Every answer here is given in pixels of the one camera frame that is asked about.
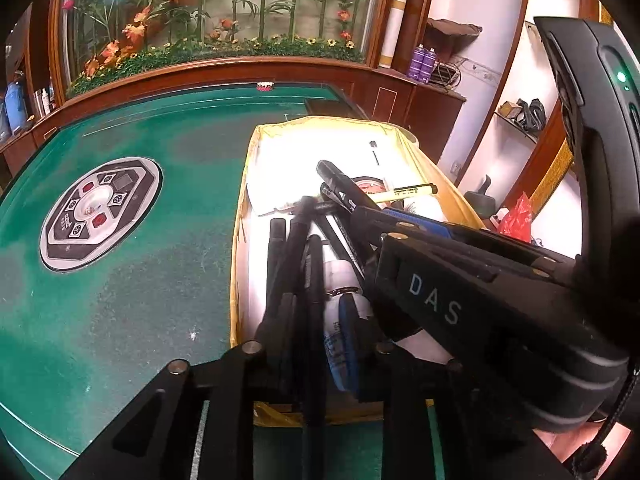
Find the right hand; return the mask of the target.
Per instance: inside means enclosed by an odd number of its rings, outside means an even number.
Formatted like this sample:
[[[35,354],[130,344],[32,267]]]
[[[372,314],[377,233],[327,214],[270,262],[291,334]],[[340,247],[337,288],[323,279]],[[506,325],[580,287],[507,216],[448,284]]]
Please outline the right hand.
[[[579,428],[562,434],[552,434],[552,432],[539,429],[535,429],[534,433],[550,448],[558,460],[564,462],[583,444],[593,440],[602,426],[602,422],[585,422]],[[606,449],[605,467],[614,460],[630,435],[631,430],[629,428],[616,422],[603,441],[603,446]]]

